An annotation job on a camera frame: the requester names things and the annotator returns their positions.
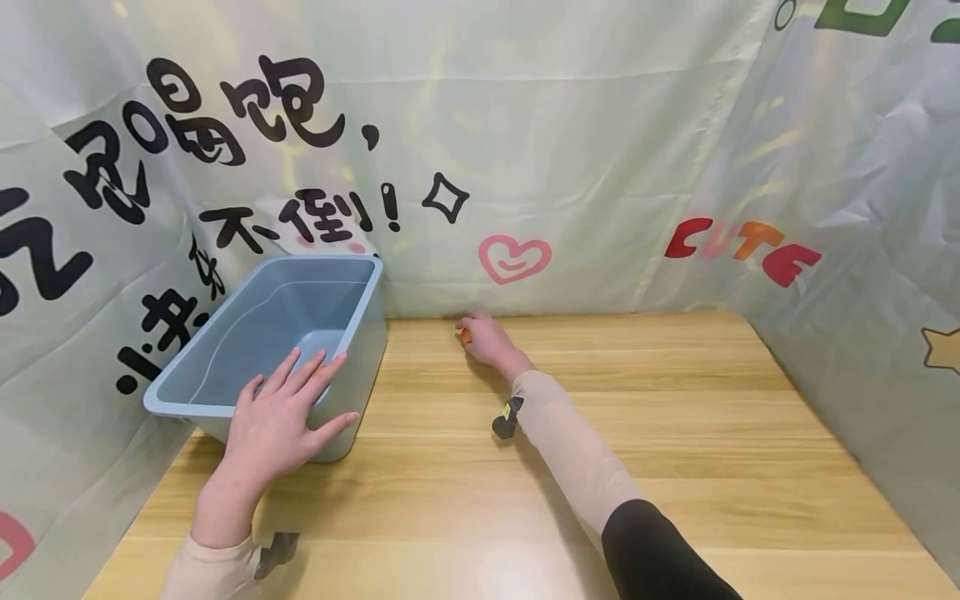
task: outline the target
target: plastic storage basket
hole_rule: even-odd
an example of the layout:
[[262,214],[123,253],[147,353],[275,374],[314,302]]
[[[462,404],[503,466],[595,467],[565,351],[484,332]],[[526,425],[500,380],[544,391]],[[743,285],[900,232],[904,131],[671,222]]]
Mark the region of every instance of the plastic storage basket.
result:
[[[387,345],[378,285],[382,270],[372,256],[301,255],[264,262],[150,385],[144,406],[190,420],[225,442],[243,386],[258,373],[270,376],[298,346],[302,355],[295,368],[321,348],[325,362],[349,353],[314,405],[310,427],[345,412],[362,416]],[[313,460],[346,456],[359,423]]]

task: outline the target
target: wrist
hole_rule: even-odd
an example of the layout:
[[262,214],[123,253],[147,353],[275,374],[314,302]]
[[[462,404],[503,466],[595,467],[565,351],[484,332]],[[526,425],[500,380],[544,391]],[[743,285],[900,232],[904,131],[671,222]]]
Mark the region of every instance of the wrist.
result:
[[516,379],[524,373],[528,371],[535,371],[537,369],[530,358],[522,350],[516,347],[504,352],[493,366],[511,385],[513,385],[514,381],[516,381]]
[[216,496],[231,504],[257,504],[270,487],[261,482],[249,469],[235,467],[227,458],[213,471],[201,495]]

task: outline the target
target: yellow star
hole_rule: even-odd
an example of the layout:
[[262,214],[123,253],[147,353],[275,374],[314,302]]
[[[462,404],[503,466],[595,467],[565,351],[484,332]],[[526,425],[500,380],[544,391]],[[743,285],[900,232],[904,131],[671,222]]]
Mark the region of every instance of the yellow star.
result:
[[929,346],[924,366],[929,369],[953,369],[960,375],[960,329],[944,333],[923,328],[921,333]]

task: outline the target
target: beige sleeve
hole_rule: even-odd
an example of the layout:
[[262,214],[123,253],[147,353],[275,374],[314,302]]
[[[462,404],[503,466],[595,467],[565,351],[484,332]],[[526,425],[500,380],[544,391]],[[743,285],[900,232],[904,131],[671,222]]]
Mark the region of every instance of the beige sleeve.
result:
[[254,580],[259,547],[247,538],[233,548],[214,550],[187,537],[174,558],[160,600],[261,600]]
[[639,486],[610,447],[577,413],[553,377],[528,371],[514,382],[523,398],[520,428],[540,451],[593,545],[603,553],[600,536],[613,511],[643,498]]

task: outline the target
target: table surface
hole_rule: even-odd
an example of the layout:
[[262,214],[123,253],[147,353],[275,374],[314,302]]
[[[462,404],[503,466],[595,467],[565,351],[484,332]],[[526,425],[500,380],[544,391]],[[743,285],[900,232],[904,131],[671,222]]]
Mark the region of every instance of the table surface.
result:
[[[753,330],[725,314],[504,321],[745,598],[958,600]],[[255,534],[300,531],[267,597],[615,598],[536,450],[492,438],[508,390],[452,323],[391,322],[346,459],[278,482]],[[86,600],[159,596],[223,452],[196,434]]]

